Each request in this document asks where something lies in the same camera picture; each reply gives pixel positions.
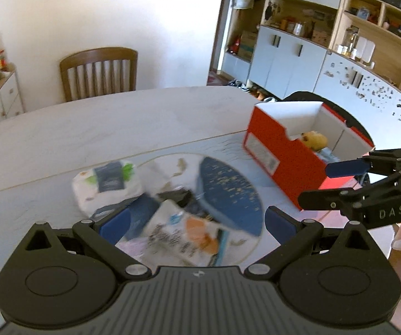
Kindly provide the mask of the pink patterned snack bag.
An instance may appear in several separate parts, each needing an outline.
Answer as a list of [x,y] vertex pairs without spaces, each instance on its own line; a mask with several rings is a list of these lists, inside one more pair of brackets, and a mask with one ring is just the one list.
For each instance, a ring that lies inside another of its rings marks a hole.
[[150,243],[149,237],[122,238],[115,247],[142,263],[152,261],[158,253],[157,246]]

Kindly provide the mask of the white tissue pack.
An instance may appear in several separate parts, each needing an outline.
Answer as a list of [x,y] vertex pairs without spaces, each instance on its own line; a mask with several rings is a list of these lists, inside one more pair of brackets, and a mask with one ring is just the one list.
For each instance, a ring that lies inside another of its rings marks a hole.
[[117,160],[87,169],[72,180],[78,208],[89,218],[135,200],[144,194],[136,166],[128,160]]

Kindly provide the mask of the brown wooden chair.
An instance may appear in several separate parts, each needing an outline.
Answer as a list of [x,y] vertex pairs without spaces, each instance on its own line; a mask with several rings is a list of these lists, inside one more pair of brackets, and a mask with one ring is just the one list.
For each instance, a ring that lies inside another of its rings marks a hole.
[[138,52],[124,47],[79,51],[59,64],[65,101],[136,90]]

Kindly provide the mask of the red cardboard box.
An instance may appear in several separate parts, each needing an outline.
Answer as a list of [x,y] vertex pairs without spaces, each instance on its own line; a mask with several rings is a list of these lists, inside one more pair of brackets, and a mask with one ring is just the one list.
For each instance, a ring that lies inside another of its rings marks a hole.
[[244,149],[265,170],[295,207],[303,191],[341,188],[352,176],[329,178],[327,163],[300,141],[307,131],[328,139],[326,147],[338,160],[354,160],[374,148],[372,141],[320,101],[258,103],[253,108]]

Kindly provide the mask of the round blue white placemat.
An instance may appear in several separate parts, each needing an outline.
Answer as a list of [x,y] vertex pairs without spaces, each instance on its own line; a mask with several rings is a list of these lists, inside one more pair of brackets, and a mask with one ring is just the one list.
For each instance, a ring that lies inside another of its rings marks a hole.
[[[139,237],[163,202],[157,194],[178,189],[190,190],[208,215],[206,218],[229,231],[225,258],[220,266],[237,265],[255,250],[262,236],[262,201],[254,186],[226,162],[201,154],[169,154],[154,158],[138,168],[147,204],[141,213],[146,222],[137,225]],[[178,259],[160,245],[151,269],[160,265],[193,266]]]

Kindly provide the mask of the white wall cabinet unit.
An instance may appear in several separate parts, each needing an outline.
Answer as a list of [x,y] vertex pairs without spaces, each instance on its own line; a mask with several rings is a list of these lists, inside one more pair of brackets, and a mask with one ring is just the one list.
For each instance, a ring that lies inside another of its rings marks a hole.
[[401,126],[401,0],[228,0],[222,52],[231,85],[280,100],[313,92]]

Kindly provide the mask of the white orange snack bag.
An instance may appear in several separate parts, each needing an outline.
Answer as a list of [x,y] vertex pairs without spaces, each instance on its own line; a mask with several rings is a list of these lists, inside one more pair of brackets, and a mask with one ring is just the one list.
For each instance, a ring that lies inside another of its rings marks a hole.
[[172,200],[165,200],[145,225],[142,234],[150,245],[160,245],[190,265],[220,266],[229,231],[192,215]]

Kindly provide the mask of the dark seaweed packet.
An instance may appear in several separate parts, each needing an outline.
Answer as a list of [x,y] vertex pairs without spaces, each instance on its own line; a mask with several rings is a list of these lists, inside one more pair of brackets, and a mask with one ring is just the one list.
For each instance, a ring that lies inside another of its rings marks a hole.
[[157,197],[161,200],[172,200],[174,201],[181,209],[186,212],[189,212],[192,215],[206,218],[208,212],[201,207],[199,201],[193,195],[190,190],[187,189],[178,189],[174,191],[164,191],[157,194]]

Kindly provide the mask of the white sideboard cabinet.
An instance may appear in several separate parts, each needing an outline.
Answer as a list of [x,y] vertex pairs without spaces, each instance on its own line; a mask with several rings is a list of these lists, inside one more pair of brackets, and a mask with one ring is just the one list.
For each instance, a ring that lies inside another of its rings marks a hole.
[[8,64],[0,72],[0,122],[25,113],[17,79],[16,66]]

